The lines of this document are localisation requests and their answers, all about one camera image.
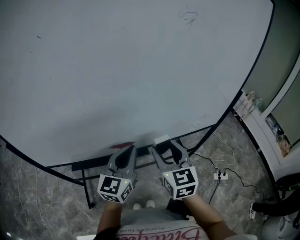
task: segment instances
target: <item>black cable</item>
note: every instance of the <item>black cable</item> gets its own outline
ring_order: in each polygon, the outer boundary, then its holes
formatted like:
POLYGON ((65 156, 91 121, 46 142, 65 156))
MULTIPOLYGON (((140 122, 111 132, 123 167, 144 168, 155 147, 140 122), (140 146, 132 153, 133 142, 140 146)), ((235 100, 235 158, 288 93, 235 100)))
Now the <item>black cable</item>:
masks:
POLYGON ((202 157, 202 158, 204 158, 204 159, 209 160, 209 161, 211 162, 211 164, 212 164, 215 168, 217 168, 216 165, 213 163, 213 161, 212 161, 209 157, 203 157, 203 156, 201 156, 201 155, 198 154, 198 153, 193 153, 193 154, 195 154, 195 155, 197 155, 197 156, 200 156, 200 157, 202 157))
MULTIPOLYGON (((200 157, 202 157, 202 158, 204 158, 204 159, 207 159, 207 160, 209 160, 210 162, 211 162, 211 164, 214 166, 214 167, 216 167, 215 165, 214 165, 214 163, 213 163, 213 161, 209 158, 209 157, 204 157, 204 156, 201 156, 200 154, 198 154, 198 153, 193 153, 193 154, 195 154, 195 155, 198 155, 198 156, 200 156, 200 157)), ((235 173, 237 176, 238 176, 238 178, 240 179, 240 181, 241 181, 241 183, 243 184, 243 186, 244 187, 255 187, 255 189, 256 189, 256 193, 257 194, 259 194, 259 193, 262 193, 262 200, 263 201, 271 201, 273 198, 272 197, 270 197, 270 198, 268 198, 268 199, 265 199, 264 198, 264 192, 263 191, 258 191, 258 189, 257 189, 257 187, 255 186, 255 185, 252 185, 252 184, 250 184, 250 185, 245 185, 244 184, 244 182, 243 182, 243 180, 242 180, 242 178, 234 171, 234 170, 231 170, 230 168, 225 168, 224 169, 224 176, 226 175, 226 169, 228 169, 229 171, 231 171, 231 172, 233 172, 233 173, 235 173)), ((214 196, 214 194, 215 194, 215 191, 213 192, 213 194, 212 194, 212 196, 211 196, 211 198, 210 198, 210 202, 211 202, 211 200, 212 200, 212 197, 214 196)))
POLYGON ((255 187, 256 193, 257 193, 257 194, 262 193, 262 199, 263 199, 264 201, 265 201, 265 200, 268 200, 268 199, 264 199, 264 193, 263 193, 262 191, 259 192, 258 189, 257 189, 257 187, 256 187, 255 185, 252 185, 252 184, 250 184, 250 185, 245 185, 244 182, 243 182, 243 180, 242 180, 242 178, 241 178, 234 170, 231 170, 230 168, 227 167, 227 168, 225 168, 225 170, 224 170, 224 174, 226 174, 226 169, 228 169, 229 171, 235 173, 235 174, 238 176, 238 178, 240 179, 240 181, 242 182, 242 184, 243 184, 244 187, 255 187))
POLYGON ((212 193, 212 195, 211 195, 211 197, 210 197, 210 201, 209 201, 208 204, 210 204, 210 202, 211 202, 211 200, 212 200, 212 197, 214 196, 214 194, 215 194, 215 192, 216 192, 216 189, 217 189, 217 187, 218 187, 219 184, 220 184, 220 181, 221 181, 221 180, 219 179, 219 181, 217 182, 216 188, 215 188, 214 192, 212 193))

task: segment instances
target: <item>person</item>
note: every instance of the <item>person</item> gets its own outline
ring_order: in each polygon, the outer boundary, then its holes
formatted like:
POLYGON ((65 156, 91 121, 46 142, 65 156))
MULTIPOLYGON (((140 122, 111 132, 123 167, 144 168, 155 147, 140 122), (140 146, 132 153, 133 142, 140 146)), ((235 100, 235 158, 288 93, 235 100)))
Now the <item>person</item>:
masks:
POLYGON ((107 202, 94 240, 256 240, 254 235, 237 235, 222 216, 199 195, 183 198, 196 223, 167 209, 135 204, 122 213, 122 204, 107 202))
POLYGON ((292 194, 275 204, 253 202, 250 204, 249 218, 254 219, 256 212, 262 214, 263 220, 267 220, 268 216, 281 217, 292 214, 300 210, 300 187, 297 187, 292 194))

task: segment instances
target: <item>metal leg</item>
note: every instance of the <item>metal leg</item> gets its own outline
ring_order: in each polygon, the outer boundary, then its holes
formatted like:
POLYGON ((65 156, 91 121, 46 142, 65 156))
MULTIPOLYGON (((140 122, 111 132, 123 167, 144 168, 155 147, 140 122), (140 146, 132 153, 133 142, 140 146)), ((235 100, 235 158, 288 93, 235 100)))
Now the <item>metal leg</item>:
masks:
MULTIPOLYGON (((83 169, 81 170, 81 173, 82 173, 82 178, 84 178, 84 170, 83 169)), ((89 209, 91 209, 91 208, 93 208, 95 206, 95 204, 93 202, 90 203, 90 197, 89 197, 88 189, 86 187, 86 181, 85 181, 85 179, 83 179, 83 186, 84 186, 86 201, 88 202, 89 209)))

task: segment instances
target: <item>whiteboard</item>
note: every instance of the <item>whiteboard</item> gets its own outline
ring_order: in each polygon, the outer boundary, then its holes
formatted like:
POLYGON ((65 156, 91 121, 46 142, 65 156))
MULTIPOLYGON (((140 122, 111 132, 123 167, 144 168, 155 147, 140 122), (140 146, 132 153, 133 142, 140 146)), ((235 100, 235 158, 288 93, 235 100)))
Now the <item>whiteboard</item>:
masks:
POLYGON ((270 0, 0 2, 0 134, 44 166, 215 124, 270 0))

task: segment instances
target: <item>fiducial marker cube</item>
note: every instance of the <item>fiducial marker cube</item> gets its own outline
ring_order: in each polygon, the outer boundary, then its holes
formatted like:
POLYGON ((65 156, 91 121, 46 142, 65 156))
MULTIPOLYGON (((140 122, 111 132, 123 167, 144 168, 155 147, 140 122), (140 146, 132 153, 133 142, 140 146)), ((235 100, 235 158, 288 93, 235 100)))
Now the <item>fiducial marker cube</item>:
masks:
POLYGON ((198 187, 198 177, 194 166, 163 172, 163 185, 173 199, 194 195, 198 187))
POLYGON ((130 179, 100 175, 97 191, 104 200, 124 203, 132 190, 133 186, 130 179))

